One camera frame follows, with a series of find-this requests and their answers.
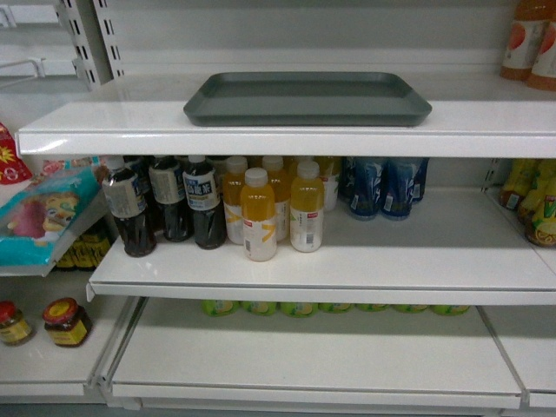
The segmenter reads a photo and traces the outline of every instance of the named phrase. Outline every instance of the tray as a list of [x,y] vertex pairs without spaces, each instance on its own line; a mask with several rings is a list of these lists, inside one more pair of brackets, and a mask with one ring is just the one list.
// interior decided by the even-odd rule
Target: tray
[[431,105],[384,72],[229,72],[183,111],[197,126],[416,126]]

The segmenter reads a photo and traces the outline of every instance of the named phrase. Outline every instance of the product label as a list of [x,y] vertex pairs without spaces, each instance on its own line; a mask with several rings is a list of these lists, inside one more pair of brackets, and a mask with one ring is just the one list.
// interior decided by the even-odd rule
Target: product label
[[243,244],[243,217],[242,206],[230,206],[224,203],[224,215],[226,216],[226,231],[229,240],[236,245]]
[[545,35],[546,20],[513,21],[502,66],[515,70],[532,68]]
[[50,338],[57,345],[77,345],[87,335],[87,329],[82,321],[79,321],[69,332],[59,332],[56,330],[49,330]]
[[533,73],[537,76],[556,77],[556,23],[552,22],[546,30],[545,38],[540,45]]
[[301,252],[318,249],[322,243],[324,210],[305,212],[290,207],[290,239]]
[[31,332],[32,329],[30,325],[27,324],[27,321],[20,320],[8,328],[0,329],[0,339],[6,343],[15,343],[25,339],[29,334],[31,334]]
[[276,253],[276,219],[264,222],[243,220],[245,255],[254,261],[266,261]]
[[196,211],[211,210],[220,203],[220,194],[216,188],[214,170],[205,175],[192,176],[183,174],[188,205]]
[[155,200],[161,204],[176,204],[185,198],[182,169],[149,169]]
[[289,200],[275,203],[276,240],[283,241],[289,234]]
[[145,197],[139,187],[137,175],[129,180],[111,184],[104,181],[103,191],[110,212],[118,219],[129,219],[140,215],[147,207]]

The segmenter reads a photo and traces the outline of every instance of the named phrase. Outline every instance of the dark tea bottle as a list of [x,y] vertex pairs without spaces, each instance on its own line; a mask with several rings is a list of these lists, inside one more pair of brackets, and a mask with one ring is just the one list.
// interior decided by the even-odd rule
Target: dark tea bottle
[[185,241],[193,235],[193,217],[185,198],[183,170],[173,156],[158,156],[149,168],[150,183],[162,210],[164,237]]
[[103,191],[124,250],[130,256],[148,255],[156,247],[156,239],[137,174],[126,168],[121,156],[111,156],[106,167],[109,174],[103,181]]

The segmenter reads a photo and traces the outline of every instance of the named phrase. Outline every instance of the bottled drink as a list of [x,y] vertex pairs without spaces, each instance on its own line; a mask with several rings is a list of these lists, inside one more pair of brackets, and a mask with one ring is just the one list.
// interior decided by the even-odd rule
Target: bottled drink
[[275,193],[263,168],[245,172],[242,217],[245,255],[253,261],[268,261],[276,253]]
[[319,164],[324,185],[324,211],[334,210],[338,199],[341,156],[316,156],[314,160]]
[[226,160],[226,175],[222,181],[226,231],[229,240],[236,245],[243,244],[243,218],[241,194],[245,185],[247,158],[231,156]]
[[539,54],[527,78],[527,86],[556,91],[556,13],[546,28]]
[[324,223],[324,186],[319,164],[301,162],[292,183],[289,239],[300,252],[314,252],[322,243]]
[[226,219],[214,168],[205,156],[191,155],[183,179],[188,205],[193,213],[195,243],[203,249],[220,247],[226,241]]
[[500,76],[520,81],[529,77],[553,11],[554,0],[521,0],[518,3]]
[[124,156],[123,160],[126,166],[137,174],[139,179],[139,187],[147,202],[147,215],[149,216],[150,224],[155,232],[162,230],[163,222],[162,211],[158,204],[156,204],[155,194],[153,193],[152,186],[150,185],[149,178],[149,160],[146,156]]
[[262,167],[267,170],[268,182],[275,192],[276,240],[281,242],[289,235],[291,184],[288,181],[288,173],[283,168],[281,156],[264,156]]
[[109,174],[103,180],[103,191],[122,237],[123,248],[130,256],[148,255],[155,249],[156,239],[139,178],[126,168],[121,156],[108,158],[106,167]]
[[149,168],[156,202],[162,210],[164,237],[182,242],[193,235],[193,217],[183,186],[183,171],[173,156],[158,156]]

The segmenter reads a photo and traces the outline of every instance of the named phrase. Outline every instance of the sauce jar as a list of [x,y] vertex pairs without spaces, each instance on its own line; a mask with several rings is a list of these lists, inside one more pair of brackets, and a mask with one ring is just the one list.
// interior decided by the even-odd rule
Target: sauce jar
[[23,313],[11,301],[0,301],[0,340],[16,346],[29,340],[35,331],[23,318]]
[[64,348],[81,346],[93,328],[85,309],[69,297],[51,302],[44,309],[43,319],[52,341]]

